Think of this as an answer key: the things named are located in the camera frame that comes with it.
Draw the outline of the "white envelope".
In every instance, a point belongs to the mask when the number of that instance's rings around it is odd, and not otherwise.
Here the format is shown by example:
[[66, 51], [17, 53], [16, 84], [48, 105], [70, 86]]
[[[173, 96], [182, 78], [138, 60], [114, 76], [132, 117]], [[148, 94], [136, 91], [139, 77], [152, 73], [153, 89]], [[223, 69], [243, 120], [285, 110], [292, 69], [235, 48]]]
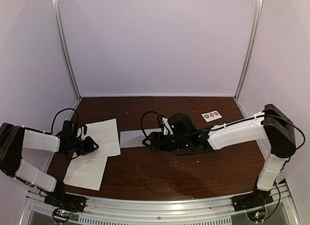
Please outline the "white envelope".
[[142, 130], [121, 131], [120, 148], [144, 147], [144, 138]]

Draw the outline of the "white letter paper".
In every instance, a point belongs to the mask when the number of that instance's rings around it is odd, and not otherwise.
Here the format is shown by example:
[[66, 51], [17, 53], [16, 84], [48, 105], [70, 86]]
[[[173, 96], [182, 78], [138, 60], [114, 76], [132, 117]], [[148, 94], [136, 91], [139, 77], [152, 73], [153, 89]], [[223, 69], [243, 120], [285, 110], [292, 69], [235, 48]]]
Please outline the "white letter paper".
[[84, 156], [85, 160], [113, 157], [121, 154], [116, 118], [89, 123], [86, 126], [86, 136], [90, 136], [99, 145], [99, 148]]

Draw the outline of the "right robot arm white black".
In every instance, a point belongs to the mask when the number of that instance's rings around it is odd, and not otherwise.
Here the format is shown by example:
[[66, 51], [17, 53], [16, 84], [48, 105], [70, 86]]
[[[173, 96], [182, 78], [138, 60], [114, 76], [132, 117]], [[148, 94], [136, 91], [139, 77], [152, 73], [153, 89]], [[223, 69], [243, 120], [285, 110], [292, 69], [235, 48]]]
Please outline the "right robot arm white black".
[[191, 154], [206, 154], [232, 145], [267, 140], [270, 150], [259, 173], [254, 192], [248, 196], [252, 206], [259, 206], [297, 151], [294, 123], [275, 105], [267, 104], [261, 112], [230, 123], [197, 129], [190, 117], [177, 113], [169, 118], [157, 116], [161, 131], [144, 134], [142, 144], [151, 149], [175, 152], [188, 149]]

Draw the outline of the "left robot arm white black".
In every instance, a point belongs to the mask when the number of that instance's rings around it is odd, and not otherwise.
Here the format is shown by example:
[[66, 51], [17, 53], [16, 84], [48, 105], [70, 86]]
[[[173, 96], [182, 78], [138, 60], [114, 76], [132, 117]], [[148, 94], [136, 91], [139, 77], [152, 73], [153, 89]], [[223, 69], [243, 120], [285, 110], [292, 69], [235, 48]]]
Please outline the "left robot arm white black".
[[51, 200], [64, 208], [69, 202], [63, 182], [23, 159], [24, 150], [38, 150], [77, 157], [88, 155], [99, 145], [86, 135], [87, 126], [64, 121], [56, 135], [24, 126], [2, 123], [0, 126], [0, 169], [7, 176], [16, 178], [44, 192], [51, 193]]

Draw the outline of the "white paper sheet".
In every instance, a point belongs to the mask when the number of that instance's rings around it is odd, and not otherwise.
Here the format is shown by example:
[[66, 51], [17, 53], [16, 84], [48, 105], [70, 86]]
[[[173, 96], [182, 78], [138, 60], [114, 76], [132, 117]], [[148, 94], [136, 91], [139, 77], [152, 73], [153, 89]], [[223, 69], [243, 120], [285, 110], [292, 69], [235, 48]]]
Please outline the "white paper sheet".
[[80, 156], [71, 160], [65, 177], [65, 185], [99, 191], [107, 157]]

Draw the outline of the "sticker sheet with round stickers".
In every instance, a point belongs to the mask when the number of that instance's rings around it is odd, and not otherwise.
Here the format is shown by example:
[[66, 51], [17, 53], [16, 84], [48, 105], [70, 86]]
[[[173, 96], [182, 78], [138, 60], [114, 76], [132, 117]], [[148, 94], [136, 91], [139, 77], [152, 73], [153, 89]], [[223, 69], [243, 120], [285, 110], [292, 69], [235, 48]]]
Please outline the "sticker sheet with round stickers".
[[201, 116], [207, 123], [222, 118], [221, 114], [218, 111], [202, 113]]

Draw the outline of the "left circuit board with leds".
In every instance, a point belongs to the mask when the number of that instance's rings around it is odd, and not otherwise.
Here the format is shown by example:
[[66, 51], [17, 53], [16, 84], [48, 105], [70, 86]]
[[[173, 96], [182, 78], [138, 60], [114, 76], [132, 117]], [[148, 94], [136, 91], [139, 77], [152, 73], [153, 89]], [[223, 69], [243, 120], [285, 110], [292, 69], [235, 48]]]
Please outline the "left circuit board with leds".
[[56, 208], [52, 212], [52, 219], [57, 223], [66, 223], [71, 219], [72, 215], [73, 213], [71, 211]]

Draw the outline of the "circuit board with leds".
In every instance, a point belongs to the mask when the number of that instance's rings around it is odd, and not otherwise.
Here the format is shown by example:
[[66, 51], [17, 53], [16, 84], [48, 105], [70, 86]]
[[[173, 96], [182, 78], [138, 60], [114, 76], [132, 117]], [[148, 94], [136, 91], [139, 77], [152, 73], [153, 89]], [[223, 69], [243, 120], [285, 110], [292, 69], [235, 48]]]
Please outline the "circuit board with leds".
[[247, 211], [247, 218], [253, 223], [259, 223], [266, 217], [266, 209]]
[[56, 208], [52, 212], [52, 219], [57, 223], [66, 223], [71, 219], [72, 215], [73, 213], [71, 211]]

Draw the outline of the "right circuit board with leds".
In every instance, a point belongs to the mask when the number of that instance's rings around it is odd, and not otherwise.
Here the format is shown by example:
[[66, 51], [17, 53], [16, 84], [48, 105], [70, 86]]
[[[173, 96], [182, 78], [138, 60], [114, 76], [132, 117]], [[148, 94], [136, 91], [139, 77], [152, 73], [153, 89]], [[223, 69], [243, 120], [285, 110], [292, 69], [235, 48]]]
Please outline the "right circuit board with leds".
[[247, 218], [253, 223], [259, 223], [266, 217], [266, 209], [247, 211]]

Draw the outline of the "front aluminium rail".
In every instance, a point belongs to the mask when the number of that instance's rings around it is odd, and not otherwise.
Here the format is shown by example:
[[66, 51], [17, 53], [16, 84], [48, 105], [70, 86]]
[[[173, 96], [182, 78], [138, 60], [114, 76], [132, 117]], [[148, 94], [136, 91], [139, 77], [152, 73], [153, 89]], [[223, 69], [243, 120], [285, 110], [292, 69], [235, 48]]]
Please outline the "front aluminium rail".
[[[73, 213], [64, 225], [301, 225], [286, 183], [271, 191], [273, 202], [266, 204], [263, 223], [248, 216], [258, 208], [236, 211], [233, 196], [172, 201], [117, 200], [86, 196], [83, 212]], [[52, 218], [55, 207], [45, 204], [38, 190], [29, 189], [18, 225], [59, 225]]]

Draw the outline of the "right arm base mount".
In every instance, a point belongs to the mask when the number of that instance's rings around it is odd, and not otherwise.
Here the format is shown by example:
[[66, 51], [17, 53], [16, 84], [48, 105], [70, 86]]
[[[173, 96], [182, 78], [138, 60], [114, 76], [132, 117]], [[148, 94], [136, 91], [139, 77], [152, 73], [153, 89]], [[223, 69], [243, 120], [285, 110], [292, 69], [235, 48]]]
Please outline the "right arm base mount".
[[247, 193], [232, 197], [234, 211], [242, 211], [262, 207], [265, 204], [272, 203], [273, 197], [270, 193]]

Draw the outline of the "left aluminium frame post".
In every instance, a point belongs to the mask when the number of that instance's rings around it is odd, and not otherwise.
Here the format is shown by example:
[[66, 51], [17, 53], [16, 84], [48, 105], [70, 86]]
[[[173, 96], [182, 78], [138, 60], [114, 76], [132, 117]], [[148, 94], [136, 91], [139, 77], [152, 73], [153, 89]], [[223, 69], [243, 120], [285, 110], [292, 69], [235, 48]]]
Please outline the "left aluminium frame post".
[[81, 100], [81, 95], [80, 95], [80, 92], [78, 89], [76, 77], [75, 77], [74, 72], [73, 72], [73, 67], [72, 67], [72, 63], [71, 63], [71, 59], [70, 59], [70, 55], [69, 55], [69, 51], [68, 51], [68, 47], [67, 47], [67, 43], [66, 43], [59, 0], [51, 0], [51, 2], [52, 2], [52, 8], [53, 8], [53, 12], [54, 12], [55, 21], [56, 21], [56, 28], [58, 31], [58, 37], [59, 37], [59, 41], [60, 41], [62, 57], [63, 57], [64, 64], [66, 67], [68, 78], [69, 78], [70, 84], [72, 86], [75, 98], [77, 100]]

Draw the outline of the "aluminium frame post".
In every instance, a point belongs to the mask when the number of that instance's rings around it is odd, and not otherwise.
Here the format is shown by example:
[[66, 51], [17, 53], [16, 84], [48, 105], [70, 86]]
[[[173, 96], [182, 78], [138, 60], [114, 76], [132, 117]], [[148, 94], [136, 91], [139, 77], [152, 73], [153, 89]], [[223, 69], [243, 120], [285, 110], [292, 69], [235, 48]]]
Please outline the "aluminium frame post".
[[241, 96], [242, 89], [244, 87], [248, 69], [250, 66], [251, 58], [254, 52], [255, 48], [255, 42], [257, 39], [257, 35], [259, 32], [259, 27], [261, 23], [262, 13], [263, 13], [263, 7], [264, 7], [264, 0], [255, 0], [255, 6], [254, 6], [254, 13], [253, 13], [253, 20], [251, 25], [251, 31], [250, 31], [250, 37], [248, 41], [248, 47], [246, 51], [245, 60], [242, 67], [242, 72], [240, 75], [239, 83], [234, 95], [234, 99], [238, 100]]
[[58, 31], [58, 37], [59, 37], [59, 41], [60, 41], [62, 57], [63, 57], [64, 64], [66, 67], [68, 78], [69, 78], [70, 84], [72, 86], [75, 98], [77, 100], [81, 100], [81, 95], [80, 95], [80, 92], [78, 89], [76, 77], [75, 77], [74, 72], [73, 72], [73, 67], [72, 67], [72, 63], [71, 63], [71, 59], [70, 59], [70, 55], [69, 55], [69, 51], [68, 51], [68, 47], [67, 47], [67, 43], [66, 43], [59, 0], [51, 0], [51, 2], [52, 2], [52, 8], [53, 8], [53, 12], [54, 12], [55, 21], [56, 21], [56, 28]]

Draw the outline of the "right aluminium frame post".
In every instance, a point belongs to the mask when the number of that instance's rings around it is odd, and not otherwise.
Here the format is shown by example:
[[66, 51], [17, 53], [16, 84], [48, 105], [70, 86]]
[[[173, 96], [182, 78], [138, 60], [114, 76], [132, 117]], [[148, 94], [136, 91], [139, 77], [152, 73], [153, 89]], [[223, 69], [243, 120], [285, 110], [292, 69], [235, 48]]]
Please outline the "right aluminium frame post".
[[264, 0], [255, 0], [255, 6], [254, 6], [254, 13], [253, 13], [253, 20], [251, 25], [251, 31], [250, 31], [250, 37], [248, 41], [248, 47], [246, 51], [245, 60], [242, 67], [242, 72], [240, 75], [239, 83], [234, 95], [234, 99], [238, 100], [241, 96], [242, 89], [244, 87], [248, 69], [250, 66], [251, 58], [254, 52], [255, 48], [255, 42], [257, 39], [257, 35], [259, 32], [259, 27], [261, 23], [262, 13], [263, 13], [263, 7], [264, 7]]

